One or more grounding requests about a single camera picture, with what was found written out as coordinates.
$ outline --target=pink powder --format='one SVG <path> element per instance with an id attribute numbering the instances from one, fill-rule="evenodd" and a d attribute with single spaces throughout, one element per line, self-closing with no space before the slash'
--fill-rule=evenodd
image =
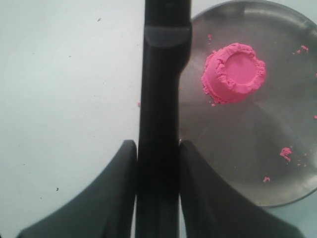
<path id="1" fill-rule="evenodd" d="M 279 153 L 279 155 L 283 156 L 288 162 L 291 162 L 291 158 L 288 157 L 290 154 L 292 154 L 292 151 L 288 147 L 283 148 L 281 153 Z"/>
<path id="2" fill-rule="evenodd" d="M 304 51 L 306 51 L 306 52 L 308 53 L 308 47 L 306 47 L 306 46 L 301 46 L 301 48 L 302 48 Z"/>
<path id="3" fill-rule="evenodd" d="M 265 63 L 251 46 L 235 43 L 207 57 L 202 83 L 215 103 L 236 103 L 257 91 L 265 81 Z"/>
<path id="4" fill-rule="evenodd" d="M 266 181 L 269 181 L 269 182 L 270 182 L 270 181 L 271 181 L 271 178 L 270 178 L 270 177 L 265 177 L 264 180 L 263 180 L 263 182 L 266 182 Z"/>

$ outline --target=black vertical pole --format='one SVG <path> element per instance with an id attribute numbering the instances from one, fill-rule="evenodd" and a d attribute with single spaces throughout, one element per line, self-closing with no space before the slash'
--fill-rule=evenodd
<path id="1" fill-rule="evenodd" d="M 136 238 L 178 237 L 178 84 L 191 32 L 190 0 L 146 0 Z"/>

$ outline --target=white table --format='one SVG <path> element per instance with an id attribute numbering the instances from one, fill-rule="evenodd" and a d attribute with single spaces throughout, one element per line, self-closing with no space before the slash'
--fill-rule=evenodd
<path id="1" fill-rule="evenodd" d="M 192 15 L 221 2 L 193 0 Z M 317 22 L 311 0 L 276 2 Z M 3 238 L 75 197 L 124 139 L 138 140 L 143 20 L 143 0 L 0 0 Z"/>

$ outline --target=round metal dish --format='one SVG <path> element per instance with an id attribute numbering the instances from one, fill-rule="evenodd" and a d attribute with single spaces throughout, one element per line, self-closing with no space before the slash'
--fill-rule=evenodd
<path id="1" fill-rule="evenodd" d="M 212 107 L 201 84 L 206 57 L 235 42 L 266 62 L 266 82 L 243 102 Z M 301 46 L 308 53 L 297 53 Z M 317 188 L 316 72 L 317 26 L 305 16 L 268 1 L 217 5 L 193 19 L 192 54 L 180 80 L 180 138 L 257 205 L 301 199 Z M 290 163 L 279 155 L 283 147 L 293 152 Z"/>

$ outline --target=metal plate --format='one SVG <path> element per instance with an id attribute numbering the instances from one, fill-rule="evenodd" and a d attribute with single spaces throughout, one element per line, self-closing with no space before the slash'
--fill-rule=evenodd
<path id="1" fill-rule="evenodd" d="M 243 102 L 212 107 L 201 84 L 206 57 L 235 42 L 266 62 L 266 82 Z M 301 45 L 308 53 L 296 52 Z M 215 6 L 193 19 L 192 54 L 180 80 L 180 138 L 257 205 L 301 199 L 317 188 L 316 72 L 317 26 L 305 16 L 267 1 Z M 283 147 L 292 148 L 290 163 L 279 155 Z"/>

